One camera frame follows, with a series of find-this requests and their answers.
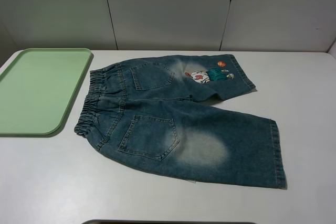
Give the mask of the children's blue denim shorts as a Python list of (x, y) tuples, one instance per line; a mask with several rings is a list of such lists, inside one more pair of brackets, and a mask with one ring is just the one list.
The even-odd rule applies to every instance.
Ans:
[(231, 54), (130, 59), (90, 72), (74, 131), (142, 172), (285, 189), (276, 122), (206, 104), (254, 89)]

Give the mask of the green plastic tray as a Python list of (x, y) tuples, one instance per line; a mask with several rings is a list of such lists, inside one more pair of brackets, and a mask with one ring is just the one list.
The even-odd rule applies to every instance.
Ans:
[(49, 135), (62, 124), (92, 53), (26, 49), (1, 74), (1, 135)]

